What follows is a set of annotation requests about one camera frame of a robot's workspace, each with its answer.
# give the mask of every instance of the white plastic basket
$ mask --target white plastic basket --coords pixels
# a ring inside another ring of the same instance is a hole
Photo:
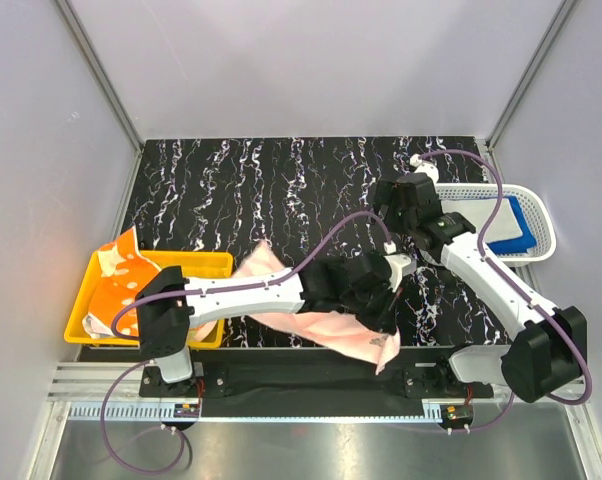
[[[495,198],[497,186],[489,183],[438,183],[437,193],[441,200],[470,200],[479,198]],[[506,265],[521,267],[530,262],[540,262],[549,258],[556,249],[557,239],[552,227],[550,215],[536,193],[519,185],[503,185],[503,194],[514,196],[519,200],[523,216],[530,231],[537,240],[537,246],[528,253],[499,255]],[[482,225],[475,225],[477,232]]]

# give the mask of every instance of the yellow plastic tray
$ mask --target yellow plastic tray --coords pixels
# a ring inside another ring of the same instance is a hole
[[[232,255],[224,252],[159,252],[144,250],[141,254],[155,262],[160,267],[181,265],[183,275],[186,277],[201,278],[228,278],[232,274]],[[88,269],[83,277],[79,294],[74,302],[70,319],[65,327],[63,338],[68,343],[83,345],[129,345],[137,346],[139,342],[123,338],[94,339],[83,329],[82,321],[88,314],[88,306],[92,294],[97,288],[101,278],[101,267],[96,252],[92,254]],[[210,334],[201,342],[194,342],[188,338],[188,345],[192,348],[211,349],[218,348],[223,340],[223,326],[225,320],[218,320]]]

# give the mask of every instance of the wall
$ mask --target wall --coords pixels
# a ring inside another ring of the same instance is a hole
[[[52,2],[0,0],[0,478],[24,478],[133,151]]]
[[[560,0],[71,0],[144,138],[487,136]]]
[[[556,254],[541,289],[589,326],[593,406],[602,427],[602,0],[581,2],[496,148],[506,181],[543,198]]]

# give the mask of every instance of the reflective surface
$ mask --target reflective surface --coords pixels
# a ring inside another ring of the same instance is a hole
[[[496,413],[493,405],[477,405],[476,423]],[[147,426],[112,422],[108,432],[116,448]],[[494,429],[452,437],[419,425],[227,423],[201,423],[187,435],[191,466],[184,470],[184,460],[161,478],[585,478],[564,410],[554,404],[518,404]],[[153,432],[120,453],[139,467],[160,468],[174,458],[177,444],[169,434]],[[111,459],[94,462],[105,456],[97,422],[69,421],[52,478],[145,478]]]

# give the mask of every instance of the pink cloth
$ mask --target pink cloth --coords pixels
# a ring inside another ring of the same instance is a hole
[[[285,267],[261,241],[233,275],[236,278],[278,272]],[[401,336],[373,332],[361,325],[354,315],[331,313],[263,313],[252,317],[266,327],[293,333],[319,345],[377,366],[378,374],[399,353]]]

